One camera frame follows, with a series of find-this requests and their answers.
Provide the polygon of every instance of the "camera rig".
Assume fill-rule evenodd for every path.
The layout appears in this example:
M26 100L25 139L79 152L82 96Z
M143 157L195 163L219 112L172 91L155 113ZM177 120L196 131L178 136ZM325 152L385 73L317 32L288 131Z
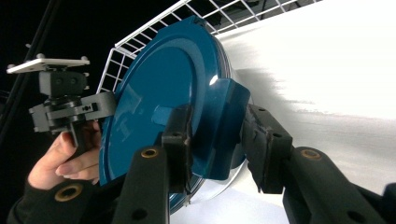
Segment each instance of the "camera rig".
M88 89L87 76L67 71L68 67L89 64L86 57L81 60L46 59L38 54L37 59L11 66L8 73L39 71L40 92L48 95L44 104L29 109L35 125L35 132L70 132L77 148L73 158L85 152L82 126L86 120L99 119L114 114L116 101L111 91L88 97L80 97Z

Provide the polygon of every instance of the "human hand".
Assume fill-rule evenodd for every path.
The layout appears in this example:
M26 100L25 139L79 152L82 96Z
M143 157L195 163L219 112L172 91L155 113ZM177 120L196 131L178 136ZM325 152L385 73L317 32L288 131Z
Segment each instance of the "human hand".
M99 148L101 133L96 121L83 127L87 151L71 161L76 148L70 133L61 133L47 153L35 164L28 176L29 184L36 189L52 189L70 179L99 180Z

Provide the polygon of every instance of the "finger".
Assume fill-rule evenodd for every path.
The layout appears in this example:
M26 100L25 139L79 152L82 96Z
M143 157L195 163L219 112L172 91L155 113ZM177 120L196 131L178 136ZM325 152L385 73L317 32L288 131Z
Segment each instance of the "finger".
M69 133L61 133L52 143L47 153L38 162L46 169L55 169L76 152Z
M94 165L88 167L84 170L79 171L78 173L71 175L64 175L64 178L69 179L85 179L85 180L93 180L99 178L99 165Z
M99 163L99 148L87 151L56 169L56 175L71 175Z
M92 135L92 144L94 147L100 147L102 141L102 134L100 132L94 133Z

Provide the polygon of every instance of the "white surface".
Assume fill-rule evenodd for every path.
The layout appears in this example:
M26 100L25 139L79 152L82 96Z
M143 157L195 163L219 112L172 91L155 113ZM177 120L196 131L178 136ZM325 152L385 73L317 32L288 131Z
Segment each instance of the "white surface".
M396 8L326 0L218 35L255 105L294 145L327 153L353 183L396 182ZM288 223L279 196L258 194L245 169L218 197L171 223Z
M90 64L88 60L69 60L69 59L34 59L28 63L7 69L7 73L27 73L36 71L45 71L52 65L60 65L64 67L75 67Z

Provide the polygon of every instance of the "brass screw hole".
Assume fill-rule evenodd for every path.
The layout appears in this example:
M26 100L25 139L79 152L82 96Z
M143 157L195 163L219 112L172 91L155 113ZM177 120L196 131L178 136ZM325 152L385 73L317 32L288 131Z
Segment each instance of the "brass screw hole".
M71 184L56 192L55 200L64 203L76 198L82 192L83 186L81 184Z
M157 149L149 148L149 149L142 151L142 153L140 155L143 158L150 159L150 158L156 157L158 155L158 151L157 151Z
M318 161L321 158L320 154L318 154L316 151L314 151L312 149L303 149L301 151L301 155L303 155L304 157L306 157L308 159L315 160L315 161Z

